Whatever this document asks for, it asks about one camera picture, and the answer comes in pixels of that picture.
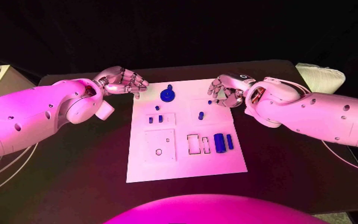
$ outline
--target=blue object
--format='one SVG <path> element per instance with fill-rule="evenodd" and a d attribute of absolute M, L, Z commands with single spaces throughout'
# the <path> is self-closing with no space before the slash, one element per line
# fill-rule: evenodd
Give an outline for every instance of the blue object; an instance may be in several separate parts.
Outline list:
<path fill-rule="evenodd" d="M 234 149 L 234 144 L 233 144 L 231 135 L 227 135 L 227 140 L 228 140 L 228 147 L 230 147 L 230 150 L 233 150 L 233 149 Z"/>
<path fill-rule="evenodd" d="M 172 84 L 168 85 L 168 89 L 160 92 L 160 99 L 165 102 L 170 102 L 175 99 L 175 92 Z"/>
<path fill-rule="evenodd" d="M 204 112 L 199 112 L 199 120 L 204 119 Z"/>
<path fill-rule="evenodd" d="M 224 140 L 222 133 L 217 133 L 214 135 L 214 140 L 215 140 L 217 153 L 225 153 L 227 152 L 227 147 L 225 147 L 225 140 Z"/>

